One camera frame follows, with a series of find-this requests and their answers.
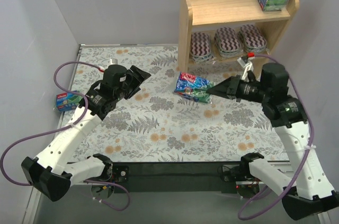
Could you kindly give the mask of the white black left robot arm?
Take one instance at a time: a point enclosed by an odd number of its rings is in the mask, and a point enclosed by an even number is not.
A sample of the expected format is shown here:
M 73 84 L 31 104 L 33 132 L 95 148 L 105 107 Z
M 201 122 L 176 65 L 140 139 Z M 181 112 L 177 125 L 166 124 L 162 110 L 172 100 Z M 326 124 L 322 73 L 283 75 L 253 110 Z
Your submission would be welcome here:
M 103 78 L 84 95 L 67 123 L 67 129 L 58 133 L 34 158 L 23 160 L 21 167 L 29 184 L 55 202 L 71 186 L 87 179 L 94 179 L 96 183 L 110 182 L 113 162 L 109 157 L 94 154 L 72 164 L 69 160 L 80 143 L 115 109 L 116 104 L 123 98 L 133 97 L 150 76 L 136 66 L 126 69 L 121 65 L 110 65 L 103 72 Z

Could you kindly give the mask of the purple wavy sponge pack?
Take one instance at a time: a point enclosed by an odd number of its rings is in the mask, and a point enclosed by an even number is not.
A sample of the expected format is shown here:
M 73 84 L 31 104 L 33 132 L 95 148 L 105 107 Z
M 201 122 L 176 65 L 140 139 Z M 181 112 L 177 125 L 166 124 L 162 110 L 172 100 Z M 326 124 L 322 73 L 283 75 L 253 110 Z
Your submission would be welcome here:
M 190 56 L 196 63 L 214 60 L 208 34 L 195 32 L 191 35 Z
M 259 54 L 266 51 L 267 41 L 257 26 L 253 24 L 240 26 L 238 37 L 242 42 L 246 53 Z
M 215 32 L 215 45 L 223 58 L 239 56 L 243 52 L 243 46 L 236 31 L 230 27 L 218 28 Z

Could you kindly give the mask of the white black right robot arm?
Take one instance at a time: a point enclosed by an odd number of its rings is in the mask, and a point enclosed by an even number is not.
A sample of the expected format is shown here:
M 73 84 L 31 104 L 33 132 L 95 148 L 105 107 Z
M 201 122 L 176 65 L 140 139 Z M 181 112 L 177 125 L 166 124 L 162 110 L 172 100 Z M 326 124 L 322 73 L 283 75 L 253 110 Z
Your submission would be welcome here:
M 232 76 L 207 92 L 230 100 L 261 104 L 264 115 L 283 143 L 294 175 L 286 176 L 259 153 L 242 156 L 237 170 L 243 176 L 262 181 L 278 195 L 276 201 L 282 202 L 288 216 L 300 220 L 337 208 L 338 192 L 317 157 L 311 119 L 301 100 L 288 93 L 291 81 L 283 65 L 268 63 L 262 67 L 260 80 L 249 72 L 248 81 Z

